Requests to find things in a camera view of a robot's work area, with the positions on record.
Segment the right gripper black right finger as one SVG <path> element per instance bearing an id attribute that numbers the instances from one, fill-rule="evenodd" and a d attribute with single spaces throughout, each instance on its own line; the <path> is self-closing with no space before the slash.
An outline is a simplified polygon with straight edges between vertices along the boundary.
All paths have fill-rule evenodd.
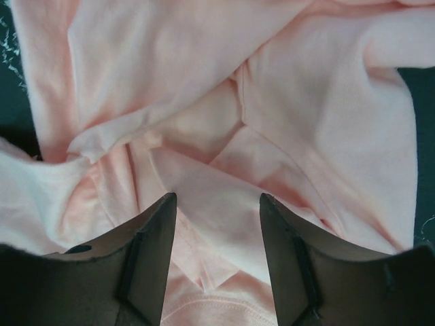
<path id="1" fill-rule="evenodd" d="M 395 255 L 357 246 L 260 197 L 280 325 L 433 325 L 434 247 Z"/>

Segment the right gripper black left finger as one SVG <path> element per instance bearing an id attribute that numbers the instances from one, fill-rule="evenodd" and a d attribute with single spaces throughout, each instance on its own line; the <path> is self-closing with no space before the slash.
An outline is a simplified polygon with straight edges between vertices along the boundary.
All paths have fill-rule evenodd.
<path id="1" fill-rule="evenodd" d="M 1 245 L 2 325 L 159 325 L 177 197 L 64 253 Z"/>

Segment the pink t-shirt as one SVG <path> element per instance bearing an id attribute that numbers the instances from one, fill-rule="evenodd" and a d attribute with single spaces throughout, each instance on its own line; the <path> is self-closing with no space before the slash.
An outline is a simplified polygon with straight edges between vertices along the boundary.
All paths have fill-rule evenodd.
<path id="1" fill-rule="evenodd" d="M 1 241 L 66 251 L 179 199 L 164 325 L 275 325 L 259 199 L 354 244 L 413 244 L 400 67 L 433 1 L 12 1 L 43 157 L 1 141 Z"/>

